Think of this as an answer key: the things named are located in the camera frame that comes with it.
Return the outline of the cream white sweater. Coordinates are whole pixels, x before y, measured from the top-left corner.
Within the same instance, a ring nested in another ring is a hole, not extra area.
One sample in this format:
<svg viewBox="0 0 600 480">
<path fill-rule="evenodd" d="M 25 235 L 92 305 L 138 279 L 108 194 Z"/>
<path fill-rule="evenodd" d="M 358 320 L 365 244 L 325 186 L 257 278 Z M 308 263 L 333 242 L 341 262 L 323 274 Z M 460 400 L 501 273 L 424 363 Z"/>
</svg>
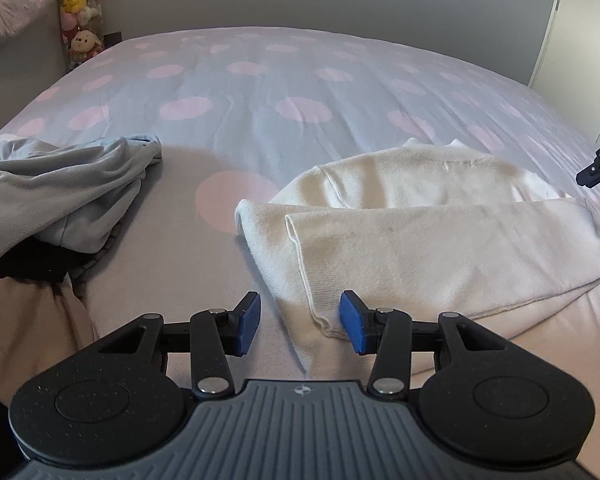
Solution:
<svg viewBox="0 0 600 480">
<path fill-rule="evenodd" d="M 317 166 L 235 214 L 311 379 L 370 370 L 340 320 L 348 289 L 370 308 L 417 321 L 452 310 L 513 338 L 600 284 L 591 211 L 460 142 Z"/>
</svg>

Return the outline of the cream white door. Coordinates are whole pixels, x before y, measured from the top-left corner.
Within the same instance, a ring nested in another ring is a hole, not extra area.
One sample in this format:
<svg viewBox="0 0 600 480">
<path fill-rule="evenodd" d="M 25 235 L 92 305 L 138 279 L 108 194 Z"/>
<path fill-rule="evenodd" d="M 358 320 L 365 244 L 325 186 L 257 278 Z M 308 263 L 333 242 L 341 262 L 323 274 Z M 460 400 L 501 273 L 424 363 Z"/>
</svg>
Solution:
<svg viewBox="0 0 600 480">
<path fill-rule="evenodd" d="M 555 0 L 530 87 L 600 143 L 600 0 Z"/>
</svg>

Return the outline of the brown garment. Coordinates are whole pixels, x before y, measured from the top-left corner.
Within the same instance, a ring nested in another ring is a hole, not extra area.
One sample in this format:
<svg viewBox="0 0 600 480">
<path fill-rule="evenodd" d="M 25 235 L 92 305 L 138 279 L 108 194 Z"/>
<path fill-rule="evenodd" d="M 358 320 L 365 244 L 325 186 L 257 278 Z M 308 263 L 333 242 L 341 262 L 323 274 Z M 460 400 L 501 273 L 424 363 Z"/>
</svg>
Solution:
<svg viewBox="0 0 600 480">
<path fill-rule="evenodd" d="M 97 338 L 72 284 L 0 278 L 0 402 Z"/>
</svg>

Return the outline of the grey garment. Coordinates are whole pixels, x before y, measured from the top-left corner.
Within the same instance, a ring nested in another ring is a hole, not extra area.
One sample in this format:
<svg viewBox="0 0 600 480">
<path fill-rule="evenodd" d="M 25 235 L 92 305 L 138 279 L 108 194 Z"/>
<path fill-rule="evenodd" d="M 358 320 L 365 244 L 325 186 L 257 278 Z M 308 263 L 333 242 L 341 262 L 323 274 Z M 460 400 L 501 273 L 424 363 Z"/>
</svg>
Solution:
<svg viewBox="0 0 600 480">
<path fill-rule="evenodd" d="M 38 139 L 0 143 L 0 258 L 29 237 L 94 254 L 160 162 L 154 136 L 58 148 Z"/>
</svg>

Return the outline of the black garment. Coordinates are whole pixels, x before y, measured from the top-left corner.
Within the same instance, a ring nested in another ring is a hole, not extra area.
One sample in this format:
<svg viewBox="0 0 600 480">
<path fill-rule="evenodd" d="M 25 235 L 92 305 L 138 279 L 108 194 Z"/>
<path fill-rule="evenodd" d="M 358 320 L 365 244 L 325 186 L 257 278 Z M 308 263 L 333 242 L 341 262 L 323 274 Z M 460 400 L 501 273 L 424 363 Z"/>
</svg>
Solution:
<svg viewBox="0 0 600 480">
<path fill-rule="evenodd" d="M 94 267 L 105 258 L 116 241 L 117 234 L 112 233 L 98 252 L 86 254 L 29 237 L 1 256 L 0 278 L 52 285 L 59 285 L 68 278 L 74 296 L 83 299 L 86 282 Z"/>
</svg>

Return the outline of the polka dot bed sheet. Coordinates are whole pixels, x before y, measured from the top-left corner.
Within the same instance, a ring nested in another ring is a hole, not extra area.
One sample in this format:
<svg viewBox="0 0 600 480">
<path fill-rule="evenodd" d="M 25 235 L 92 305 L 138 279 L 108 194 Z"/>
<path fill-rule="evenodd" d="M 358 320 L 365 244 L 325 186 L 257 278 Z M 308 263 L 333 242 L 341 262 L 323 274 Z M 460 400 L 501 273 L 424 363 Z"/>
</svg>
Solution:
<svg viewBox="0 0 600 480">
<path fill-rule="evenodd" d="M 236 226 L 300 174 L 409 143 L 453 142 L 531 171 L 582 203 L 600 230 L 600 184 L 576 175 L 594 148 L 531 89 L 447 56 L 284 28 L 169 32 L 117 44 L 43 91 L 0 143 L 65 146 L 154 136 L 111 252 L 86 282 L 99 335 L 137 315 L 169 321 L 257 289 L 260 330 L 238 377 L 309 378 Z M 590 389 L 596 421 L 580 460 L 600 477 L 600 284 L 513 337 Z"/>
</svg>

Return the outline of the plush toy hanging organizer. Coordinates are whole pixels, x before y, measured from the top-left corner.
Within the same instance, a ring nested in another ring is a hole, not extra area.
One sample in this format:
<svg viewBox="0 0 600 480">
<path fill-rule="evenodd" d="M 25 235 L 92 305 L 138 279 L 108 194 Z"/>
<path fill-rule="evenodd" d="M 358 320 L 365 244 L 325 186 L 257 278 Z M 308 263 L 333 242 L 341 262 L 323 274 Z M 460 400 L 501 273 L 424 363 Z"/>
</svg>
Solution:
<svg viewBox="0 0 600 480">
<path fill-rule="evenodd" d="M 58 0 L 61 40 L 68 71 L 104 50 L 100 0 Z"/>
</svg>

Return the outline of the black wall socket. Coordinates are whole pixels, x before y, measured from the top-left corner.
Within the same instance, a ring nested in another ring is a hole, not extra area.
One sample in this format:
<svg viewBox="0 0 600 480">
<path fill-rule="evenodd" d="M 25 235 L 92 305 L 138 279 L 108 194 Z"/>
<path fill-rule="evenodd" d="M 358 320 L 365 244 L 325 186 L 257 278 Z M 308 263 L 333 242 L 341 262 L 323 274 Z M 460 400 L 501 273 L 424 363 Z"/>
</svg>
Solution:
<svg viewBox="0 0 600 480">
<path fill-rule="evenodd" d="M 122 40 L 122 32 L 110 32 L 110 34 L 104 36 L 104 47 L 106 49 L 112 48 L 116 44 L 120 44 Z"/>
</svg>

